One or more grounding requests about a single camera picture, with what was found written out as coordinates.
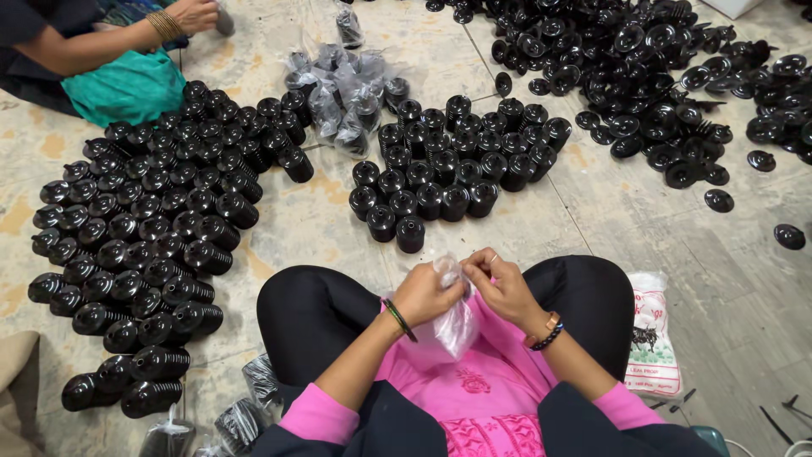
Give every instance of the pink embroidered shirt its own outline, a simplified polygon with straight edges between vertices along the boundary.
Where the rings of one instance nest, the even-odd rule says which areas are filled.
[[[522,345],[525,335],[499,318],[479,293],[468,305],[480,336],[459,362],[423,367],[399,342],[384,357],[376,381],[389,381],[431,414],[446,432],[452,457],[471,451],[488,457],[543,457],[536,409],[558,381],[541,353]],[[664,423],[622,383],[594,404],[621,430]],[[346,445],[358,422],[355,411],[310,384],[279,425],[303,439]]]

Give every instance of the pink sleeve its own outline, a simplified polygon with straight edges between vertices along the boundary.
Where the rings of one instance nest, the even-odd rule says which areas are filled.
[[[315,384],[294,400],[279,426],[305,440],[346,446],[358,427],[358,413],[336,402]]]
[[[618,430],[635,429],[643,425],[666,424],[665,420],[646,406],[638,396],[629,392],[620,382],[593,403],[603,411],[603,414]]]

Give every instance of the black beaded bracelet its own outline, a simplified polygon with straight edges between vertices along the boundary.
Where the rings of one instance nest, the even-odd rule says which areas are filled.
[[[398,312],[395,304],[389,298],[382,298],[381,301],[383,302],[383,306],[387,307],[387,310],[389,310],[389,312],[395,317],[395,320],[398,321],[398,325],[400,325],[404,333],[406,333],[408,339],[412,340],[412,342],[417,342],[417,337],[414,336],[414,333],[412,333],[412,330],[408,327],[408,324],[406,324],[404,317]]]
[[[552,343],[553,340],[555,340],[555,337],[557,337],[559,333],[561,333],[561,330],[564,330],[564,322],[559,322],[555,326],[553,331],[550,333],[550,336],[544,338],[541,342],[532,345],[530,347],[530,350],[542,350],[545,347],[549,346],[550,343]]]

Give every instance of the black leggings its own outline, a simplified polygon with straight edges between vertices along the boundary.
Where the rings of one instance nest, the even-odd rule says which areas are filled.
[[[556,257],[524,273],[542,308],[618,381],[632,344],[634,296],[625,273],[588,255]],[[349,276],[301,265],[273,275],[259,293],[257,320],[279,380],[304,387],[380,312],[380,297]]]

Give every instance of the teal cloth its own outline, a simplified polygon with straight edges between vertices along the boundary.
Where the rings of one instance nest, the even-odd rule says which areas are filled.
[[[163,49],[151,54],[130,50],[97,70],[62,81],[73,107],[101,127],[118,120],[135,125],[177,110],[184,100],[185,84]]]

